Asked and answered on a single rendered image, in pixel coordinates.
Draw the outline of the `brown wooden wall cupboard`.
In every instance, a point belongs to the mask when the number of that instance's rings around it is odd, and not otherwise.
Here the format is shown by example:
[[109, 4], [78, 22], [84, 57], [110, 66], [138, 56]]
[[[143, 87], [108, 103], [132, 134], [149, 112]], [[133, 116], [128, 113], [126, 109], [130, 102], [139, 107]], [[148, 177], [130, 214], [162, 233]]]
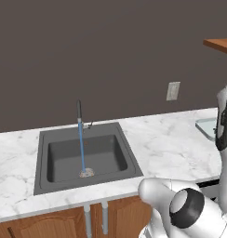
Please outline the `brown wooden wall cupboard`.
[[213, 49], [216, 49], [220, 52], [227, 54], [227, 38], [223, 39], [205, 39], [203, 41], [205, 46], [209, 46]]

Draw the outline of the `brown wooden cupboard door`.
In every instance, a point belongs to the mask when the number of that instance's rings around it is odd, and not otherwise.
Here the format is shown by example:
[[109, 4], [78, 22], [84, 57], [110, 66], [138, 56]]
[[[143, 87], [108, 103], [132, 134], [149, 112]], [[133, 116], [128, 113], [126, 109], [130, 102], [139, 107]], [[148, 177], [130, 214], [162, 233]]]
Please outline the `brown wooden cupboard door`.
[[102, 204], [90, 206], [92, 238], [139, 238], [151, 219], [152, 208], [139, 196], [108, 201], [107, 205], [107, 233], [102, 229]]
[[0, 223], [0, 238], [87, 238], [82, 207]]

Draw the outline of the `dark grey sink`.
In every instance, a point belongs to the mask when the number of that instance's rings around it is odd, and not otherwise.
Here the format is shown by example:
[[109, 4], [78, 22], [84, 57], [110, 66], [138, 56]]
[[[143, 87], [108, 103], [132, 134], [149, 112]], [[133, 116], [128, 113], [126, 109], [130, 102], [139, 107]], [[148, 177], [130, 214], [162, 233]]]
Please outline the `dark grey sink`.
[[85, 174], [82, 172], [76, 127], [42, 131], [39, 134], [35, 195], [143, 175], [118, 123], [92, 126], [84, 132], [83, 142]]

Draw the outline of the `blue water stream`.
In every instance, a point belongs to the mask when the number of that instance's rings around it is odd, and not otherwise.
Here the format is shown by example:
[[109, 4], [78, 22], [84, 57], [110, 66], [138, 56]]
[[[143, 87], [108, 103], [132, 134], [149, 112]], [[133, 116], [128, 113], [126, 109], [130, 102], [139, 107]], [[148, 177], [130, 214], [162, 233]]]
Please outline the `blue water stream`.
[[85, 158], [84, 158], [83, 128], [82, 128], [81, 121], [78, 121], [78, 133], [79, 133], [80, 152], [81, 152], [81, 159], [82, 159], [82, 172], [85, 174], [86, 166], [85, 166]]

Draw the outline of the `dark grey tap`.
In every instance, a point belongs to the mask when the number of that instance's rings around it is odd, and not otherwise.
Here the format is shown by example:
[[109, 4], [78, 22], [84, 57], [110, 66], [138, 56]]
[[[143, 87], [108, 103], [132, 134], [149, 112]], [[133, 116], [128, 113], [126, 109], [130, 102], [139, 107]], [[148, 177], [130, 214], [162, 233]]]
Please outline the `dark grey tap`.
[[82, 105], [81, 100], [79, 99], [76, 102], [76, 109], [77, 109], [77, 123], [78, 123], [78, 129], [84, 133], [87, 129], [90, 129], [93, 125], [93, 123], [85, 124], [82, 120]]

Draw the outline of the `white wall socket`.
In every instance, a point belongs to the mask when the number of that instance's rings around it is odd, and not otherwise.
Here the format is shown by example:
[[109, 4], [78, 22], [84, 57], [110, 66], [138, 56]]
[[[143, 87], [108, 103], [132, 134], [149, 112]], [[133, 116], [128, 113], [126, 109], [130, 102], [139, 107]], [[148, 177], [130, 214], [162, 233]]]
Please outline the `white wall socket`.
[[176, 100], [179, 95], [180, 82], [170, 82], [167, 88], [167, 101]]

